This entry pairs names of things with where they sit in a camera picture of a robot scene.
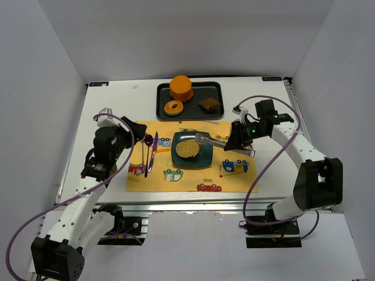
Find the brown chocolate pastry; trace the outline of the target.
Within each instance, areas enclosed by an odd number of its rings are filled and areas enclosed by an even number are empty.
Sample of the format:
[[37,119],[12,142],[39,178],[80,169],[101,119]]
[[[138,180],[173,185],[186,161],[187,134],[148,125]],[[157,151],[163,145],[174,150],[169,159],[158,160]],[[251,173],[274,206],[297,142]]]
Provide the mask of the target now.
[[214,112],[220,106],[221,106],[221,103],[214,98],[207,98],[199,102],[199,107],[201,107],[202,110],[208,113]]

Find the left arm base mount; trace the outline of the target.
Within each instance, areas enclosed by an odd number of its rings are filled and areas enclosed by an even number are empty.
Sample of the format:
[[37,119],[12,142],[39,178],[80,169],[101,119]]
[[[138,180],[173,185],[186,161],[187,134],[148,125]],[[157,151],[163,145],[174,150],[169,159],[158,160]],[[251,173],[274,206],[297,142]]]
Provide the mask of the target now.
[[107,212],[114,217],[114,226],[109,230],[99,245],[141,246],[145,240],[142,232],[142,217],[126,217],[122,207],[115,204],[106,204],[92,209],[93,215]]

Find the bread slice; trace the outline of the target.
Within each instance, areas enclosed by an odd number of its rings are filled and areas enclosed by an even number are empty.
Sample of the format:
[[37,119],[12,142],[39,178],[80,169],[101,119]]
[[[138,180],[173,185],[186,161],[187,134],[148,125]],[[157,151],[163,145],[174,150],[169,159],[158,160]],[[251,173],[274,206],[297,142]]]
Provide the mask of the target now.
[[194,139],[188,139],[179,142],[175,150],[179,157],[190,158],[198,155],[200,145]]

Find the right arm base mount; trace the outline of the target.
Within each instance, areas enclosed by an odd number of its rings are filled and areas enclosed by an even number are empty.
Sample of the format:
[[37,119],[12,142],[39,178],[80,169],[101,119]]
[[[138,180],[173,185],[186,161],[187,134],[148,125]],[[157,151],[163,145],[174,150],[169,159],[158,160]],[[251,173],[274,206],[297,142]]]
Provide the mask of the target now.
[[238,226],[245,230],[248,249],[302,247],[297,220],[266,226],[252,225],[241,220]]

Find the metal tongs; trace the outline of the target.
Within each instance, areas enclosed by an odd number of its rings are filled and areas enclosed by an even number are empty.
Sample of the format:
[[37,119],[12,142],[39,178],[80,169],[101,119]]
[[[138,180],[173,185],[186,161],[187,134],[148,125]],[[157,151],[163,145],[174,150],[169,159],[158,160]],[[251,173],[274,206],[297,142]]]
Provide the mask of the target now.
[[[215,140],[211,137],[207,137],[202,133],[195,134],[195,141],[200,145],[211,145],[218,148],[224,149],[226,143],[220,140]],[[247,155],[249,157],[255,157],[255,151],[252,149],[234,149],[232,152]]]

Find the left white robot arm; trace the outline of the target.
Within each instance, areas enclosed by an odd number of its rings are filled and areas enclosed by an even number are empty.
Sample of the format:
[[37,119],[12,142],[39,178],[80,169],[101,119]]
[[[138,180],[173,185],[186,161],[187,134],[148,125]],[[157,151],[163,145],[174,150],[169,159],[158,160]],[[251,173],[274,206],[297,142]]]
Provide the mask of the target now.
[[39,276],[78,280],[92,248],[105,234],[123,226],[120,206],[94,207],[119,172],[117,160],[122,152],[133,150],[146,136],[147,127],[111,114],[98,114],[96,120],[93,148],[86,154],[74,197],[64,202],[65,209],[52,229],[32,242],[33,265]]

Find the glazed donut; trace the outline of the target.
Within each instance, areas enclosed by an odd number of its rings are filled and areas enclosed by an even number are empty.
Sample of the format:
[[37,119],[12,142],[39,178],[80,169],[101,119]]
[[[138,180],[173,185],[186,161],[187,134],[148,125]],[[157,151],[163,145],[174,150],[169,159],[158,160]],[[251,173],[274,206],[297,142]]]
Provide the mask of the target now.
[[172,100],[165,104],[164,112],[167,116],[177,116],[183,112],[183,102]]

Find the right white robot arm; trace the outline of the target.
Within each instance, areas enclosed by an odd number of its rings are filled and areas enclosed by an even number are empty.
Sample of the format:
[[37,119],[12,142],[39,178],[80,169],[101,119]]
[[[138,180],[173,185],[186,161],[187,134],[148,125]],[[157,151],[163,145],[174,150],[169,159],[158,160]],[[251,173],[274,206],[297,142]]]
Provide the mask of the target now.
[[255,222],[246,218],[250,225],[272,226],[292,221],[307,211],[339,205],[343,200],[343,163],[318,151],[306,137],[299,133],[301,118],[279,113],[273,97],[263,95],[255,103],[257,119],[250,122],[248,111],[238,104],[233,112],[240,118],[231,123],[230,136],[225,151],[245,151],[255,139],[270,137],[281,146],[277,154],[265,165],[251,184],[252,191],[271,165],[286,153],[298,169],[292,194],[269,205],[264,220]]

